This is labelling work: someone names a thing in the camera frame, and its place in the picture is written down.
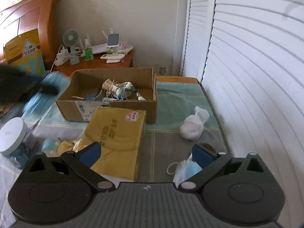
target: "phone screen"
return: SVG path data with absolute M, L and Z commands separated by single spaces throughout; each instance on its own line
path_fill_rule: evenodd
M 107 45 L 108 46 L 119 45 L 119 34 L 118 33 L 109 34 Z

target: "wooden nightstand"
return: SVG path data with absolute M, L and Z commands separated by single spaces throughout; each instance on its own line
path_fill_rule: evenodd
M 93 60 L 86 61 L 84 57 L 80 57 L 80 62 L 71 65 L 70 61 L 60 66 L 54 66 L 54 71 L 60 71 L 67 76 L 71 76 L 73 72 L 80 69 L 104 69 L 104 68 L 132 68 L 133 67 L 133 56 L 134 50 L 130 51 L 119 63 L 107 63 L 107 60 L 100 59 L 102 55 L 95 54 Z

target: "triangular label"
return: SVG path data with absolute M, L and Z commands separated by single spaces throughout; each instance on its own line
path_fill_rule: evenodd
M 38 48 L 34 46 L 34 44 L 29 39 L 26 39 L 23 47 L 22 58 L 25 58 L 37 51 Z

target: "yellow package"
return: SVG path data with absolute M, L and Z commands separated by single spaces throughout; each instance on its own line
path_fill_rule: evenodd
M 8 64 L 30 74 L 43 74 L 45 67 L 40 50 L 38 29 L 13 38 L 4 46 Z
M 146 111 L 98 107 L 79 142 L 79 148 L 100 142 L 101 157 L 91 169 L 98 174 L 134 181 L 145 125 Z

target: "metal screw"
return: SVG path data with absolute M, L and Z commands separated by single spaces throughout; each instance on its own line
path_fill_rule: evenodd
M 183 182 L 180 185 L 183 189 L 194 189 L 196 184 L 194 182 Z
M 99 182 L 97 184 L 97 187 L 101 188 L 101 189 L 108 189 L 108 188 L 112 188 L 113 184 L 111 182 L 108 181 L 102 181 Z

